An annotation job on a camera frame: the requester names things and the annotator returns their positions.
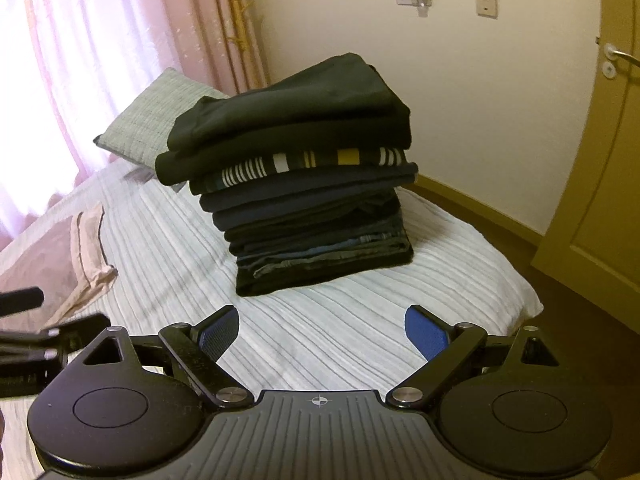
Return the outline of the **green textured pillow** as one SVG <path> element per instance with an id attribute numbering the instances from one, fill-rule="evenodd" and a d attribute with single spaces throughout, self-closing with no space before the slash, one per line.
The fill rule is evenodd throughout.
<path id="1" fill-rule="evenodd" d="M 167 151 L 167 139 L 176 118 L 203 96 L 228 96 L 207 84 L 164 70 L 104 131 L 94 144 L 138 166 L 155 169 L 155 159 Z"/>

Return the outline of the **wooden door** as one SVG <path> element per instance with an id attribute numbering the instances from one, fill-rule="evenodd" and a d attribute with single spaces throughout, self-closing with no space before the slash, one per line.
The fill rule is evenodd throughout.
<path id="1" fill-rule="evenodd" d="M 606 79 L 605 44 L 639 58 L 639 0 L 601 0 L 582 142 L 533 266 L 638 330 L 639 67 L 617 61 L 616 77 Z"/>

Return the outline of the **mauve folded blanket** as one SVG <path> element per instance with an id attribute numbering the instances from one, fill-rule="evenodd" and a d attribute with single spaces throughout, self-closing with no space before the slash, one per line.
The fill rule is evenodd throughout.
<path id="1" fill-rule="evenodd" d="M 100 240 L 103 206 L 56 222 L 1 274 L 2 292 L 38 287 L 40 307 L 2 318 L 2 330 L 39 332 L 85 309 L 106 294 L 117 270 L 106 262 Z"/>

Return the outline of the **stack of dark folded clothes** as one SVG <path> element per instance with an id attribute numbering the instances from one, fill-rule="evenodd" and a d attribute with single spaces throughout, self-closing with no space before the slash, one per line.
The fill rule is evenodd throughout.
<path id="1" fill-rule="evenodd" d="M 244 297 L 401 266 L 413 256 L 397 189 L 410 110 L 374 66 L 345 53 L 272 86 L 204 96 L 157 156 L 224 234 Z"/>

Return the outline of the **pink sheer curtain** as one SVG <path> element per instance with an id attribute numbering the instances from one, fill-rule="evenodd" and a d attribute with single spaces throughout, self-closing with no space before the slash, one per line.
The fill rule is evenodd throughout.
<path id="1" fill-rule="evenodd" d="M 112 155 L 93 140 L 161 72 L 261 87 L 250 0 L 1 0 L 1 239 Z"/>

